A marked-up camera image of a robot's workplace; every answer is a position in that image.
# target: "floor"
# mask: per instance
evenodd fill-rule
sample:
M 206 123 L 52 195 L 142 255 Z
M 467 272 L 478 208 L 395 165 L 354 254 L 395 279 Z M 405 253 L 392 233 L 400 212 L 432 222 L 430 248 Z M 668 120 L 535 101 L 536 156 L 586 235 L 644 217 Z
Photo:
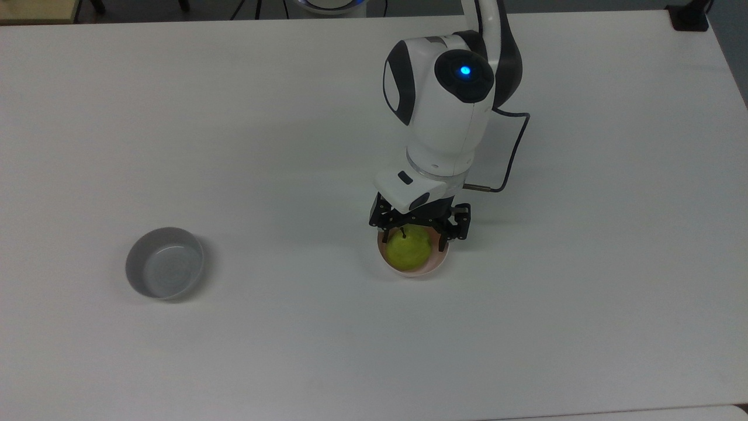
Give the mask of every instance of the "floor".
M 301 17 L 300 10 L 284 0 L 189 0 L 182 12 L 177 0 L 102 0 L 104 15 L 96 15 L 90 0 L 81 0 L 78 21 L 86 23 L 170 22 L 180 20 L 249 20 Z M 661 10 L 666 4 L 686 0 L 506 0 L 510 13 L 592 10 Z M 437 16 L 462 14 L 460 0 L 370 0 L 367 16 Z M 748 0 L 715 0 L 709 20 L 720 41 L 735 81 L 748 106 Z

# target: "white bowl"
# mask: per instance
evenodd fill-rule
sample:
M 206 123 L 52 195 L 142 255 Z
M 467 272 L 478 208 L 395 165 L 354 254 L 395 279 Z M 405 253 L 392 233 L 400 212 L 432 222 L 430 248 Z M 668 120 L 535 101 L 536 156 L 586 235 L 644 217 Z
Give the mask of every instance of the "white bowl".
M 444 262 L 444 259 L 447 257 L 447 252 L 450 251 L 450 244 L 447 243 L 447 245 L 444 246 L 444 251 L 440 252 L 439 233 L 431 227 L 425 226 L 424 228 L 426 232 L 429 233 L 429 237 L 431 238 L 431 255 L 429 256 L 429 260 L 427 260 L 426 263 L 423 264 L 423 266 L 412 270 L 399 270 L 390 264 L 390 262 L 387 260 L 387 244 L 381 242 L 381 239 L 384 237 L 384 232 L 379 232 L 377 234 L 376 242 L 377 247 L 379 248 L 379 254 L 381 255 L 382 259 L 384 259 L 384 262 L 387 264 L 387 266 L 390 269 L 394 270 L 398 275 L 408 278 L 417 278 L 418 276 L 426 275 L 427 273 L 431 273 L 436 270 L 437 267 L 441 266 L 441 264 Z M 392 235 L 396 232 L 399 232 L 399 230 L 391 229 L 389 231 L 390 237 L 392 237 Z

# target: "black cable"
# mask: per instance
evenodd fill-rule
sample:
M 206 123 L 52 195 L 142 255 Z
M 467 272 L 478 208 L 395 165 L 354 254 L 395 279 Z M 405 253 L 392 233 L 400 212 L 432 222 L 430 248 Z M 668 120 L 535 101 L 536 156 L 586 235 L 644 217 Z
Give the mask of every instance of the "black cable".
M 234 11 L 233 15 L 231 15 L 231 18 L 229 18 L 229 20 L 234 20 L 234 18 L 236 17 L 236 14 L 239 12 L 239 9 L 241 9 L 243 5 L 244 5 L 244 0 L 241 0 L 239 2 L 239 6 L 236 6 L 236 10 Z
M 514 157 L 517 154 L 517 148 L 519 148 L 519 142 L 522 140 L 522 135 L 524 135 L 524 130 L 527 129 L 527 123 L 530 122 L 530 113 L 529 112 L 506 112 L 498 108 L 493 108 L 492 110 L 496 112 L 497 114 L 503 115 L 504 117 L 524 117 L 524 123 L 522 124 L 522 128 L 519 130 L 519 134 L 517 135 L 515 146 L 512 149 L 512 155 L 509 157 L 509 164 L 506 165 L 506 174 L 504 175 L 504 182 L 501 184 L 501 187 L 497 189 L 492 189 L 486 186 L 477 186 L 475 184 L 465 184 L 464 186 L 462 186 L 463 189 L 477 190 L 480 192 L 487 192 L 487 193 L 498 193 L 501 190 L 504 190 L 504 187 L 506 187 L 506 182 L 509 181 L 509 173 L 512 172 L 512 164 L 514 163 Z
M 478 18 L 478 33 L 483 36 L 483 16 L 480 14 L 480 4 L 475 0 L 475 15 Z

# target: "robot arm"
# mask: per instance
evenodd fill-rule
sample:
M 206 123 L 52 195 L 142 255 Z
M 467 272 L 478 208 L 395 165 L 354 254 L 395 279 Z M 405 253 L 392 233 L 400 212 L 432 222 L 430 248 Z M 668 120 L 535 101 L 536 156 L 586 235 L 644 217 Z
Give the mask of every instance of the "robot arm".
M 384 65 L 384 98 L 410 136 L 405 153 L 375 176 L 379 194 L 370 225 L 385 231 L 406 223 L 432 226 L 441 234 L 440 249 L 467 237 L 470 205 L 453 208 L 452 201 L 492 109 L 521 78 L 503 0 L 475 5 L 479 31 L 401 40 Z

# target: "black object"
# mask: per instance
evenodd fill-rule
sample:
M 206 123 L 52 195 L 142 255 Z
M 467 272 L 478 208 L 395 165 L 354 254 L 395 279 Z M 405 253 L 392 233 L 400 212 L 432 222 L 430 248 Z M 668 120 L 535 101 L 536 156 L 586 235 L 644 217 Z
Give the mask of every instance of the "black object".
M 442 53 L 436 59 L 434 73 L 442 88 L 463 103 L 484 100 L 494 86 L 494 72 L 488 62 L 466 49 Z
M 91 4 L 96 13 L 100 15 L 106 13 L 106 7 L 104 7 L 104 3 L 101 0 L 91 0 Z
M 382 243 L 387 243 L 391 229 L 398 229 L 406 224 L 430 226 L 439 233 L 439 251 L 443 252 L 447 241 L 467 238 L 470 227 L 470 204 L 462 203 L 453 208 L 452 200 L 454 196 L 435 200 L 403 215 L 393 209 L 381 193 L 377 193 L 369 216 L 369 225 L 384 232 Z
M 509 157 L 509 163 L 506 165 L 506 173 L 504 174 L 504 182 L 498 188 L 492 188 L 489 186 L 479 186 L 477 184 L 464 184 L 462 186 L 463 189 L 476 190 L 478 192 L 486 192 L 486 193 L 498 193 L 501 190 L 504 190 L 504 187 L 506 187 L 506 182 L 509 181 L 509 173 L 512 172 L 512 164 L 514 163 L 514 157 L 517 154 L 517 148 L 519 148 L 519 142 L 522 140 L 522 135 L 524 135 L 524 130 L 527 129 L 527 123 L 530 122 L 530 113 L 529 112 L 506 112 L 498 108 L 494 108 L 493 111 L 505 117 L 524 117 L 524 123 L 522 124 L 522 128 L 519 130 L 519 134 L 517 135 L 517 140 L 515 141 L 514 148 L 512 149 L 512 155 Z
M 397 109 L 392 108 L 390 100 L 387 98 L 387 91 L 384 89 L 384 76 L 386 76 L 387 66 L 390 66 L 392 77 L 395 79 L 397 91 L 400 94 L 400 102 Z M 390 51 L 387 61 L 384 64 L 385 73 L 382 73 L 381 89 L 384 93 L 384 100 L 387 106 L 395 113 L 406 126 L 411 123 L 413 117 L 413 107 L 416 103 L 416 82 L 413 79 L 413 67 L 411 66 L 411 56 L 408 53 L 408 46 L 405 41 L 401 40 Z
M 713 3 L 714 0 L 693 0 L 685 6 L 668 4 L 665 10 L 670 14 L 672 28 L 676 31 L 706 32 L 709 29 L 706 13 Z
M 182 9 L 182 11 L 189 12 L 189 0 L 179 0 L 179 2 L 180 2 L 180 8 Z M 93 5 L 93 9 L 96 11 L 96 13 L 100 15 L 103 15 L 104 13 L 106 13 L 106 7 L 104 7 L 104 2 L 102 0 L 91 0 L 91 5 Z
M 512 29 L 509 27 L 506 6 L 504 0 L 497 0 L 496 2 L 499 7 L 499 21 L 501 22 L 501 55 L 499 56 L 499 65 L 496 68 L 495 109 L 502 106 L 515 93 L 519 82 L 522 81 L 522 56 L 519 54 Z

